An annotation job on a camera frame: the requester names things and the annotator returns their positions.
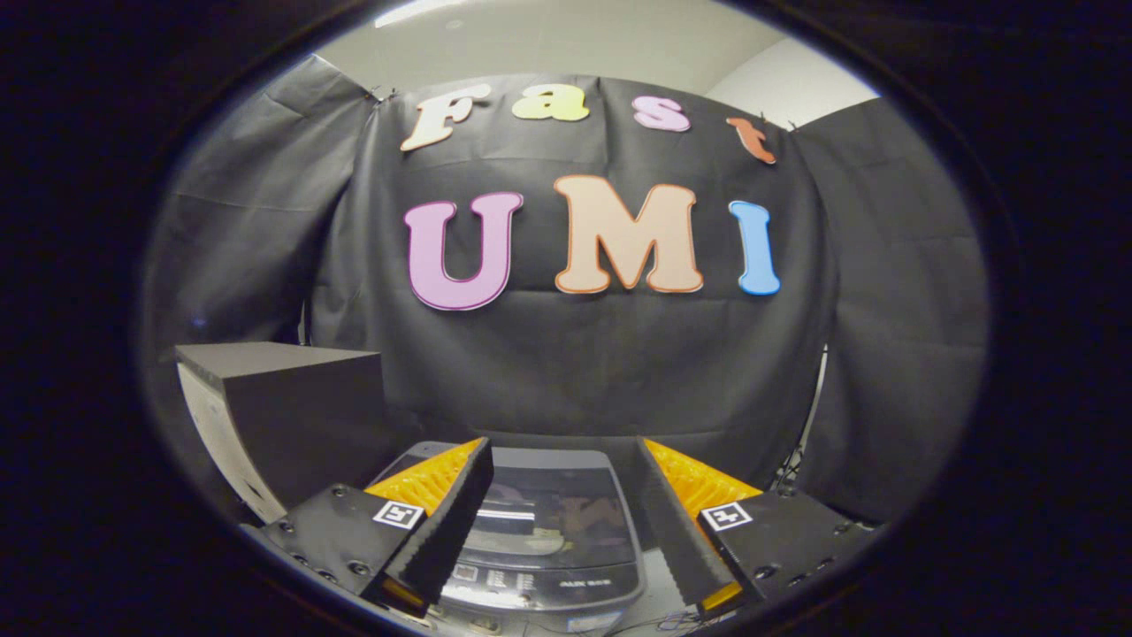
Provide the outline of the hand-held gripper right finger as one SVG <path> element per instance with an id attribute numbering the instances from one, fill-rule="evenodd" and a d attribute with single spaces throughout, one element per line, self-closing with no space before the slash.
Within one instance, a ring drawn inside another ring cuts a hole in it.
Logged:
<path id="1" fill-rule="evenodd" d="M 684 604 L 720 616 L 833 575 L 875 530 L 799 489 L 758 489 L 648 438 L 640 503 Z"/>

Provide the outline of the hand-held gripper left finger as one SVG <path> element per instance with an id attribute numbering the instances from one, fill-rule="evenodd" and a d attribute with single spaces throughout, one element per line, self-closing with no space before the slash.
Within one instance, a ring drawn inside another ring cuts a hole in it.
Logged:
<path id="1" fill-rule="evenodd" d="M 365 489 L 332 484 L 263 526 L 260 541 L 369 603 L 427 611 L 492 481 L 492 444 L 477 438 Z"/>

